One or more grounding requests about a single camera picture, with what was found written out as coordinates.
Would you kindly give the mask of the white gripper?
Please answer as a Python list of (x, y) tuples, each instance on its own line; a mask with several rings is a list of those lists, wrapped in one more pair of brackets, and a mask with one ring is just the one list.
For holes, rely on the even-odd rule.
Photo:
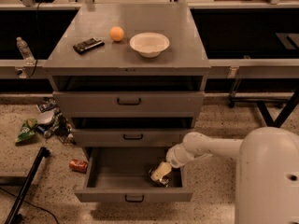
[(156, 168), (153, 168), (152, 178), (161, 179), (171, 173), (173, 168), (180, 168), (190, 161), (194, 161), (200, 154), (198, 147), (193, 147), (187, 143), (180, 143), (168, 149), (166, 161), (162, 161)]

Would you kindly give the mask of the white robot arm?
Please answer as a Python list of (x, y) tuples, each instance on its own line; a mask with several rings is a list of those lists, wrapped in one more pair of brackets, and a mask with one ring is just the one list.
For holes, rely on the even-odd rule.
[(275, 127), (256, 129), (243, 139), (187, 133), (149, 176), (164, 186), (173, 169), (207, 154), (236, 162), (235, 224), (299, 224), (298, 134)]

